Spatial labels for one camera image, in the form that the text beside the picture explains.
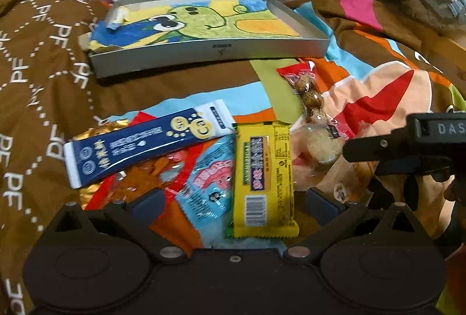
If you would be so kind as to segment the right hand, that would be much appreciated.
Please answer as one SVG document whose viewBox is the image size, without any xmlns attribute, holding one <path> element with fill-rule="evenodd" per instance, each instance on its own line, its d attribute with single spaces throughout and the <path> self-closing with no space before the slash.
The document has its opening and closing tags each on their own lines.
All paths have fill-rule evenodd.
<svg viewBox="0 0 466 315">
<path fill-rule="evenodd" d="M 456 201 L 465 205 L 465 182 L 454 178 L 445 190 L 444 197 L 448 201 Z"/>
</svg>

